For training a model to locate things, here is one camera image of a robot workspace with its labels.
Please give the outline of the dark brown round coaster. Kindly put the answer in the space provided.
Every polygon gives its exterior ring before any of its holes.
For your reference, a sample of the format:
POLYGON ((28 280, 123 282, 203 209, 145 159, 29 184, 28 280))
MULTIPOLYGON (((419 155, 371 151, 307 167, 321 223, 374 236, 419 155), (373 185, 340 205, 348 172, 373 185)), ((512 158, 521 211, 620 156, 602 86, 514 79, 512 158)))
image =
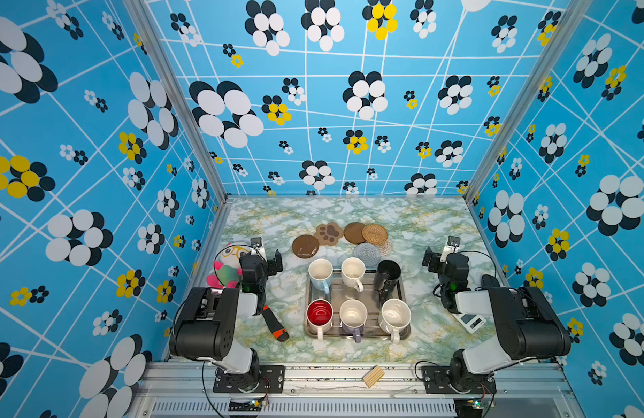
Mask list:
POLYGON ((311 259, 320 249, 319 240, 313 235, 299 235, 292 242, 292 253, 299 259, 311 259))

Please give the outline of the multicolour woven round coaster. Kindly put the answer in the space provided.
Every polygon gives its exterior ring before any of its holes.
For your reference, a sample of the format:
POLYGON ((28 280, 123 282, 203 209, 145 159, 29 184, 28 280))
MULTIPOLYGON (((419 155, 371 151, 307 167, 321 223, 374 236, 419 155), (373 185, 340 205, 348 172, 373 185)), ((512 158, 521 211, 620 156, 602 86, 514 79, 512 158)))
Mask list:
POLYGON ((393 251, 393 245, 390 240, 386 240, 384 243, 378 245, 379 253, 382 257, 386 257, 393 251))

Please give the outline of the cork paw print coaster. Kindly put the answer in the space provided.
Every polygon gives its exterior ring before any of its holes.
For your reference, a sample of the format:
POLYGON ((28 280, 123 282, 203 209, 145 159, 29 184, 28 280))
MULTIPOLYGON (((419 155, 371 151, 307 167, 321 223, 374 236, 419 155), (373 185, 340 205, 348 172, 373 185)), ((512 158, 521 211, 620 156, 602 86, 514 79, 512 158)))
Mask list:
POLYGON ((321 246, 336 246, 344 237, 344 229, 334 222, 321 224, 316 227, 313 237, 321 246))

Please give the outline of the grey woven round coaster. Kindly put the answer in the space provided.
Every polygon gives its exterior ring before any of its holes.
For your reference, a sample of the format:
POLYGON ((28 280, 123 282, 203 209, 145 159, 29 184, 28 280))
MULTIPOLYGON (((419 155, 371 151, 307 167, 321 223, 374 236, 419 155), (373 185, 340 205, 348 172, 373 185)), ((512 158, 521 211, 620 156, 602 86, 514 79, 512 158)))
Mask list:
POLYGON ((360 259, 367 269, 375 269, 381 262, 381 251, 376 245, 364 242, 355 247, 353 257, 360 259))

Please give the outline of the rattan round coaster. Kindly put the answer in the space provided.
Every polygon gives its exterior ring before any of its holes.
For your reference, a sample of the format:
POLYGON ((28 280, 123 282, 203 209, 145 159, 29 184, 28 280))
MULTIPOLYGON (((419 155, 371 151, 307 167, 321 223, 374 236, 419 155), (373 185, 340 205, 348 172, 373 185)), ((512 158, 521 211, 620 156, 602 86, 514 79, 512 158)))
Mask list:
POLYGON ((384 226, 378 224, 368 224, 362 228, 361 231, 364 240, 376 246, 382 246, 388 241, 388 231, 384 226))

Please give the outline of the brown wooden round coaster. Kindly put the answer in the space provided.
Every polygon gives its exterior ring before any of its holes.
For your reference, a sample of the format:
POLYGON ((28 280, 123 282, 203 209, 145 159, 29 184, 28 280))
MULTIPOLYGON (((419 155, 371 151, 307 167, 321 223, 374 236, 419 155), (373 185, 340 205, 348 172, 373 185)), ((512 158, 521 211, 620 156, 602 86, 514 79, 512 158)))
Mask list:
POLYGON ((365 224, 361 222, 352 222, 344 228, 345 239, 353 245, 360 245, 366 241, 363 236, 365 224))

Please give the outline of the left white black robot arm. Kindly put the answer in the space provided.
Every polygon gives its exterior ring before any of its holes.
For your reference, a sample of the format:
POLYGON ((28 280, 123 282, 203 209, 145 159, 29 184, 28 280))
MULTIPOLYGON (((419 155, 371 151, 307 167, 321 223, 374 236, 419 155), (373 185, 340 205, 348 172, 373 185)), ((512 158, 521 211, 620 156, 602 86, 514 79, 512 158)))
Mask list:
POLYGON ((236 287, 194 287, 181 305, 170 336, 170 353, 184 359, 216 366, 215 393, 265 392, 284 375, 282 366, 263 367, 259 355, 234 341, 238 317, 261 316, 277 341, 289 334, 266 305, 266 283, 284 269, 282 254, 272 259, 257 248, 243 254, 241 280, 236 287))

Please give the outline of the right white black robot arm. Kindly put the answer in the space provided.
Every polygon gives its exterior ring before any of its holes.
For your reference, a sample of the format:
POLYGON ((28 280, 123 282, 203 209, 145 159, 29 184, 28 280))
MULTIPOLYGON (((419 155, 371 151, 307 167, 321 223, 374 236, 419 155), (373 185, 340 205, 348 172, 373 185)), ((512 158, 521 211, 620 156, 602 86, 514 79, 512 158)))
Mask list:
POLYGON ((439 279, 440 302, 453 315, 492 318, 496 335, 454 352, 449 385, 469 392, 494 372, 522 361, 568 355, 571 341, 538 287, 494 286, 474 291, 468 286, 469 259, 460 253, 428 248, 422 264, 439 279))

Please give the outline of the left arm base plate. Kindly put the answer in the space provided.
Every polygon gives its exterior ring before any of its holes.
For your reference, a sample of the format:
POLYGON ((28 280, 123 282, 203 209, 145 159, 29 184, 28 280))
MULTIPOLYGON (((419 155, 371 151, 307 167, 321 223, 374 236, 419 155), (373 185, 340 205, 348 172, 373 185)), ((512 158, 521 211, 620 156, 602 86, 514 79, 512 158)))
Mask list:
POLYGON ((230 374, 217 369, 212 392, 215 394, 281 394, 285 383, 285 366, 262 365, 246 374, 230 374))

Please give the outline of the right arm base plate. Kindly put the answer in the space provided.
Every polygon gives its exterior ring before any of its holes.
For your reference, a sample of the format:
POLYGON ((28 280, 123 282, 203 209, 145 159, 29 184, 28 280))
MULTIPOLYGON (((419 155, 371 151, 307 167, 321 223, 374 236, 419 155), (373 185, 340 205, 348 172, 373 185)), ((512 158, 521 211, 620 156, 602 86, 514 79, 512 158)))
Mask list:
POLYGON ((496 380, 489 374, 470 374, 444 366, 421 367, 421 379, 429 395, 493 395, 496 380))

